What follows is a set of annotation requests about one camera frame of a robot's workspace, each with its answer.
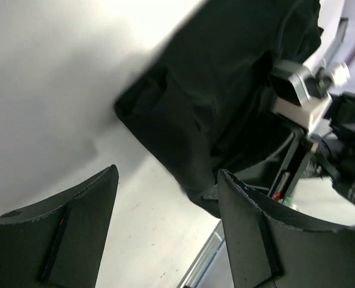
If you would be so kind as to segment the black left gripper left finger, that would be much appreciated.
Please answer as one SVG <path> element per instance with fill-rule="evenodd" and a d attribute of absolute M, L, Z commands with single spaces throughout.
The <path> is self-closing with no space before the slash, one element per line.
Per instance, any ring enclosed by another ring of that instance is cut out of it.
<path fill-rule="evenodd" d="M 109 166 L 0 216 L 0 287 L 94 287 L 119 174 Z"/>

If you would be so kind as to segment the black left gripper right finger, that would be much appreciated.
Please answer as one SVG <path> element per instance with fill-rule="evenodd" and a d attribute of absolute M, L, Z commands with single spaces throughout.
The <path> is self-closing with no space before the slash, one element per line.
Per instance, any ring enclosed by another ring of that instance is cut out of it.
<path fill-rule="evenodd" d="M 226 170 L 217 180 L 235 287 L 355 287 L 355 226 L 302 214 Z"/>

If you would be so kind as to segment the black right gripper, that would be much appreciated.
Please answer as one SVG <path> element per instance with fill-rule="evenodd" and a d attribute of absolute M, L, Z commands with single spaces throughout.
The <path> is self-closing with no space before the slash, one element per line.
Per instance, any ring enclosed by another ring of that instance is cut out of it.
<path fill-rule="evenodd" d="M 333 95 L 323 118 L 335 137 L 311 136 L 318 145 L 314 161 L 331 177 L 333 189 L 355 206 L 355 93 Z"/>

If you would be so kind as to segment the black t shirt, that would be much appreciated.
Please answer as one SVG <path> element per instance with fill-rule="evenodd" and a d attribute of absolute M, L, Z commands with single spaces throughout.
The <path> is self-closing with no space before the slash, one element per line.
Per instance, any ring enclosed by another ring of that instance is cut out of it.
<path fill-rule="evenodd" d="M 319 1 L 207 1 L 115 102 L 118 119 L 176 179 L 220 217 L 217 172 L 247 166 L 258 117 L 275 100 L 269 72 L 320 46 Z"/>

